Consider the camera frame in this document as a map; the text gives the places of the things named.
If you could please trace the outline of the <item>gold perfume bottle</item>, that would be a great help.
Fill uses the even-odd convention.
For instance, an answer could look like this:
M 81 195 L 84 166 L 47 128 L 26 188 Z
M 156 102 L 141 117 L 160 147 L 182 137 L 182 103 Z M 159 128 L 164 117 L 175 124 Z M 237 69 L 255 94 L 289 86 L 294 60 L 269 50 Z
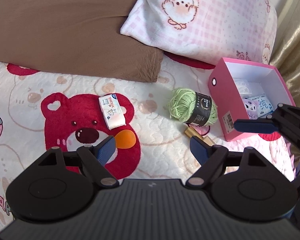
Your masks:
M 193 136 L 197 136 L 200 140 L 202 140 L 203 142 L 205 142 L 206 144 L 208 144 L 209 146 L 213 146 L 216 143 L 207 135 L 207 133 L 205 133 L 204 135 L 201 135 L 195 128 L 189 126 L 186 130 L 185 130 L 185 135 L 189 138 L 192 138 Z

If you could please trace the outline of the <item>orange makeup sponge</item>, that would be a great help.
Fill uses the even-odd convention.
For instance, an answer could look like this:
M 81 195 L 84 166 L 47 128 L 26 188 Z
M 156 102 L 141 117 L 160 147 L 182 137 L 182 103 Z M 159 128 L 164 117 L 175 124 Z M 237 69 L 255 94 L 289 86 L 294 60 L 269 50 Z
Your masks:
M 120 131 L 114 138 L 118 149 L 129 149 L 136 144 L 135 133 L 128 129 Z

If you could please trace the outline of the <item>white tissue pack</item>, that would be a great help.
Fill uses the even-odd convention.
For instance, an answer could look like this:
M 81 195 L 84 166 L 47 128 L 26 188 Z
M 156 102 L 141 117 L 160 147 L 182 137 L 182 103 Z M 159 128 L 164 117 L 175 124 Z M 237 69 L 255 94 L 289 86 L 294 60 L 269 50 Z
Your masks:
M 126 120 L 116 94 L 98 98 L 101 112 L 109 130 L 125 126 Z

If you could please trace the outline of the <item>green yarn ball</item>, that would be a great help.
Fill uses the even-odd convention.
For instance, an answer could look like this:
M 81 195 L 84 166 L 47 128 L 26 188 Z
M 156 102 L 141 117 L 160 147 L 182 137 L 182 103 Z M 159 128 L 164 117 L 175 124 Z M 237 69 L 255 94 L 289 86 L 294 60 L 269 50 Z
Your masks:
M 218 120 L 217 105 L 209 95 L 188 88 L 176 88 L 167 105 L 171 118 L 197 127 L 211 126 Z

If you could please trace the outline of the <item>blue white tissue packet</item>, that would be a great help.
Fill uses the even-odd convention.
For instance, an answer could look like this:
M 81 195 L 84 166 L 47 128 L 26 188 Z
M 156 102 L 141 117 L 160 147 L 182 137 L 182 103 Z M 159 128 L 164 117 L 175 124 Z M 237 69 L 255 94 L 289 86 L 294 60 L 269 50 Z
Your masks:
M 274 107 L 265 94 L 246 99 L 249 106 L 248 115 L 252 119 L 258 119 L 274 111 Z

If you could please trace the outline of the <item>pink cardboard box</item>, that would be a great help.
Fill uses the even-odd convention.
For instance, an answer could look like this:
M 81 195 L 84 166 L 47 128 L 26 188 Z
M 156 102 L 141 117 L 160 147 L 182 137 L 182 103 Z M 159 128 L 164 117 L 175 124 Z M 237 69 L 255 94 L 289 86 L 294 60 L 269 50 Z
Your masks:
M 252 61 L 223 57 L 210 74 L 208 88 L 217 105 L 218 118 L 226 141 L 234 141 L 252 136 L 234 129 L 237 119 L 248 119 L 235 80 L 248 82 L 250 96 L 265 94 L 271 105 L 279 103 L 295 106 L 286 83 L 276 67 Z

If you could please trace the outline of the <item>white bear print blanket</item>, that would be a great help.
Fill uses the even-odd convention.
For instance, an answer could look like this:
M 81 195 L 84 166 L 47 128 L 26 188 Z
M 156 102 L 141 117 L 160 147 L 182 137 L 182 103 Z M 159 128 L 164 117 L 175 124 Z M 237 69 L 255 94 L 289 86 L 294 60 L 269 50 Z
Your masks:
M 165 57 L 155 83 L 45 73 L 0 62 L 0 230 L 13 217 L 8 185 L 53 146 L 74 151 L 97 145 L 117 129 L 104 123 L 98 99 L 116 93 L 135 145 L 122 143 L 106 167 L 117 179 L 186 180 L 199 167 L 189 149 L 186 126 L 170 118 L 172 90 L 207 94 L 209 70 Z

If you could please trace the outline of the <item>gold curtain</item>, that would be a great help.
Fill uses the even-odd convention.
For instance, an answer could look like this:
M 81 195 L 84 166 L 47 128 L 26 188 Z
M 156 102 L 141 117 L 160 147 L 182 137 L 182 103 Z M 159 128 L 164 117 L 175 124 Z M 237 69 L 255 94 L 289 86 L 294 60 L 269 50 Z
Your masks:
M 300 0 L 286 0 L 270 64 L 282 75 L 294 102 L 300 107 Z

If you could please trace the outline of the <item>pink checked pillow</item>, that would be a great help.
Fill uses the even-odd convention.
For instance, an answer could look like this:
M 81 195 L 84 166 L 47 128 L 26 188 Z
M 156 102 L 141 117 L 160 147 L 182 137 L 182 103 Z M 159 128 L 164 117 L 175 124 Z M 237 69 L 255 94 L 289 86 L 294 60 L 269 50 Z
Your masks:
M 223 57 L 268 64 L 276 30 L 270 0 L 137 0 L 120 33 L 209 64 Z

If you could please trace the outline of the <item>brown pillow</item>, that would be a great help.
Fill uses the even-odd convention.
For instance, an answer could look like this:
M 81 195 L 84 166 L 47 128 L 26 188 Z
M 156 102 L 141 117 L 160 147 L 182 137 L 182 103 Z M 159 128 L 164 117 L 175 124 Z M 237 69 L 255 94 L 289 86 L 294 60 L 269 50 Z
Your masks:
M 0 0 L 0 61 L 155 82 L 163 53 L 120 34 L 137 0 Z

